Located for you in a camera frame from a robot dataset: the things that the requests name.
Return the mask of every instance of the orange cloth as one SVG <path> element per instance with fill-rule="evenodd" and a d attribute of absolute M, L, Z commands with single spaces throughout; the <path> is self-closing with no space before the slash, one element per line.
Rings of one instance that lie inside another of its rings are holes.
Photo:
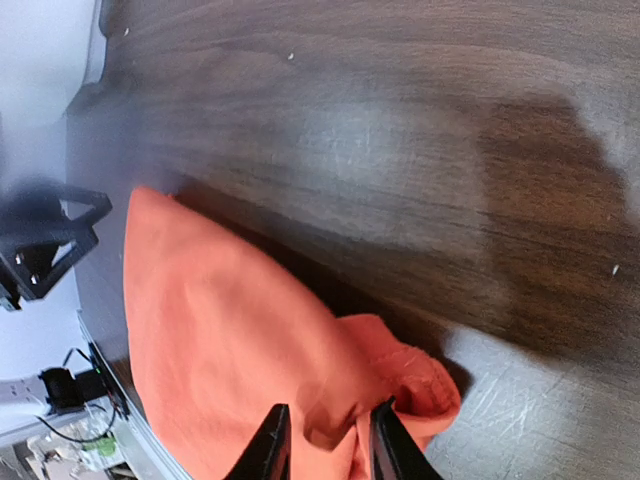
<path fill-rule="evenodd" d="M 275 403 L 294 480 L 370 478 L 369 412 L 391 394 L 425 448 L 460 408 L 442 365 L 374 315 L 336 319 L 270 257 L 147 188 L 124 265 L 131 367 L 147 418 L 196 480 L 223 478 Z"/>

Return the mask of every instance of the cable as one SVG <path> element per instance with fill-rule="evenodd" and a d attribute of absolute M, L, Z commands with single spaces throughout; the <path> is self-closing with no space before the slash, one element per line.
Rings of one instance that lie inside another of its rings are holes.
<path fill-rule="evenodd" d="M 82 350 L 80 350 L 79 348 L 72 348 L 71 350 L 69 350 L 69 353 L 67 353 L 67 356 L 64 357 L 64 362 L 62 362 L 62 366 L 63 367 L 67 366 L 67 363 L 69 363 L 69 359 L 71 358 L 71 355 L 73 355 L 75 352 L 77 352 L 78 355 L 80 355 L 82 358 L 84 358 L 93 367 L 93 362 L 91 361 L 89 356 L 86 353 L 84 353 Z"/>
<path fill-rule="evenodd" d="M 72 438 L 72 437 L 68 437 L 67 435 L 65 435 L 63 433 L 60 433 L 55 428 L 53 428 L 49 424 L 49 422 L 47 422 L 44 418 L 42 418 L 42 417 L 36 417 L 36 418 L 38 420 L 40 420 L 40 422 L 42 422 L 49 430 L 51 430 L 53 433 L 55 433 L 59 437 L 64 438 L 65 440 L 68 440 L 68 441 L 73 442 L 73 443 L 93 443 L 93 442 L 97 442 L 101 438 L 106 437 L 109 433 L 111 433 L 111 428 L 113 427 L 113 424 L 116 422 L 116 413 L 117 412 L 118 412 L 118 409 L 116 407 L 113 407 L 113 415 L 111 416 L 111 420 L 109 421 L 109 425 L 107 426 L 107 428 L 105 429 L 105 431 L 102 434 L 98 435 L 97 437 L 93 437 L 93 438 Z"/>

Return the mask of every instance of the dark wood surface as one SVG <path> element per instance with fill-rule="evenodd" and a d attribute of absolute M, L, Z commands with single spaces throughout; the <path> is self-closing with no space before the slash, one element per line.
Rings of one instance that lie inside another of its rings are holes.
<path fill-rule="evenodd" d="M 104 27 L 68 174 L 115 206 L 77 276 L 128 385 L 147 184 L 447 358 L 445 478 L 640 477 L 636 1 L 140 0 Z"/>

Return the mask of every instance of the wood grain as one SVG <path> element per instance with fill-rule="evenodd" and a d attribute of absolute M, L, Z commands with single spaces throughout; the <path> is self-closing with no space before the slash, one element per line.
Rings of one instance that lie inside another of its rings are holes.
<path fill-rule="evenodd" d="M 638 7 L 114 4 L 69 115 L 70 181 L 115 205 L 78 269 L 90 330 L 126 358 L 126 199 L 181 190 L 458 365 L 445 478 L 637 478 Z"/>

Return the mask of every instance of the black mount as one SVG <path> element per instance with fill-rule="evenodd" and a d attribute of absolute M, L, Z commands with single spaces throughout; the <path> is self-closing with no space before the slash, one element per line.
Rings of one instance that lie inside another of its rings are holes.
<path fill-rule="evenodd" d="M 70 219 L 63 201 L 91 208 Z M 0 305 L 20 310 L 20 298 L 44 298 L 98 244 L 93 226 L 111 211 L 102 193 L 66 185 L 24 189 L 0 209 Z M 56 260 L 58 250 L 69 250 Z"/>

